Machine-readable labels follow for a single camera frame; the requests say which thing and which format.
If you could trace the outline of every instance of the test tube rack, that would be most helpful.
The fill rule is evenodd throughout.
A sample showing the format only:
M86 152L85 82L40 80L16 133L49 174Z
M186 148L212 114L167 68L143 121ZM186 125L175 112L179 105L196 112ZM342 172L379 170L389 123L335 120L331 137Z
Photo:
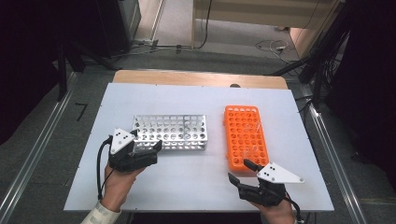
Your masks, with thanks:
M259 109L250 105L227 105L224 110L227 158L233 171L247 171L244 159L261 166L268 162Z
M134 150L152 149L163 140L163 150L205 150L205 115L135 115Z

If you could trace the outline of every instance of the black cable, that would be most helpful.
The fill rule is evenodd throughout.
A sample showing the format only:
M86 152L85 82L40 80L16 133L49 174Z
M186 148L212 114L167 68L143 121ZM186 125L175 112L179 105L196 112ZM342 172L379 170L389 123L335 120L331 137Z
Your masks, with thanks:
M289 203L291 203L293 205L293 207L296 209L296 219L297 219L297 223L304 223L303 218L301 217L301 210L300 210L300 206L291 199L290 195L286 192L286 194L288 195L288 197L284 197L283 199Z
M335 70L337 68L336 56L349 36L349 31L345 30L341 34L341 37L334 43L334 46L325 55L323 62L319 66L317 76L321 76L321 86L326 90L330 91L332 89L332 78L335 75Z
M268 47L268 49L263 49L261 43L265 43L265 42L271 42L273 40L261 40L260 42L256 43L254 45L254 47L256 47L256 49L262 50L262 51L271 51L270 48Z
M317 1L317 5L315 6L314 10L312 11L311 18L309 18L309 21L306 23L305 27L298 34L297 39L296 39L296 44L298 43L298 39L300 38L300 35L303 32L303 30L309 25L309 23L311 23L312 18L314 17L315 12L317 11L317 8L318 8L318 5L319 5L319 1L320 0Z
M313 95L309 95L309 96L302 96L299 98L295 98L294 101L299 101L299 100L306 100L306 99L312 99L312 97L314 97Z
M201 49L206 43L206 40L207 40L207 25L209 24L209 15L210 15L210 9L211 8L212 8L212 0L210 0L210 2L209 2L209 9L207 10L207 15L206 15L205 39L204 39L204 42L201 44L200 47L195 48L195 49Z
M118 165L119 165L119 164L117 163L116 166L114 166L114 168L111 170L110 174L108 174L108 176L106 176L105 181L103 182L102 187L100 188L101 194L102 194L102 192L103 192L103 188L105 187L105 183L107 182L108 178L113 174L113 172L116 170L116 167L117 167Z
M103 194L102 194L102 188L101 188L101 180L100 180L100 162L102 158L102 151L105 145L111 145L111 142L113 141L113 136L109 136L107 140L105 140L102 145L99 147L98 151L98 156L96 159L96 187L98 189L98 200L103 199Z
M310 105L312 104L312 99L310 99L309 101L307 101L304 105L303 108L301 108L298 112L301 113L303 110L305 110L306 108L308 108Z
M201 44L200 47L198 47L198 48L192 48L191 46L185 46L185 45L156 45L156 46L153 46L153 47L154 47L154 48L155 48L155 47L158 47L158 48L201 49L201 48L205 45L206 40L207 40L207 26L208 26L208 24L209 24L209 16L210 16L210 10L211 10L211 8L212 8L212 0L210 0L210 2L209 2L209 8L208 8L208 10L207 10L207 15L206 15L205 39L204 39L204 42Z
M288 194L288 192L286 191L286 195L285 196L280 196L279 194L277 194L276 192L270 190L270 189L264 189L265 191L274 194L276 197L281 198L283 200L285 200L286 202L289 202L293 205L293 207L296 209L296 219L297 219L297 223L304 223L303 218L301 217L301 210L300 210L300 206L291 199L290 195Z

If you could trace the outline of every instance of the black curtain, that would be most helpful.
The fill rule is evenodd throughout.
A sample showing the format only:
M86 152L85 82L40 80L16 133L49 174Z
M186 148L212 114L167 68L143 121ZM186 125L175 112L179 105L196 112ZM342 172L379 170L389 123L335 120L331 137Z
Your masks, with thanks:
M396 189L396 5L360 1L344 58L326 98L352 143Z
M50 18L41 1L0 3L0 144L59 80Z

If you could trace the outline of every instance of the silver test tube rack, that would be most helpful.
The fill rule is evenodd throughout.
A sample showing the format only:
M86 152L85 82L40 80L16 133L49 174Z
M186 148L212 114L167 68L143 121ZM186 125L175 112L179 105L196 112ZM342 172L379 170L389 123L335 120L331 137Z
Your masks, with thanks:
M135 115L133 130L138 130L134 150L152 149L163 140L167 150L205 150L205 115Z

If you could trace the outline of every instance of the orange test tube rack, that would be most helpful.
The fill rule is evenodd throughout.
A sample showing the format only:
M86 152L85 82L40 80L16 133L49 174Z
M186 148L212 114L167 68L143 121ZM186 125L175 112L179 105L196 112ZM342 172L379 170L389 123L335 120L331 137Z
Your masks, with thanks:
M268 153L259 109L249 105L227 105L224 111L227 158L230 170L247 171L244 159L265 166Z

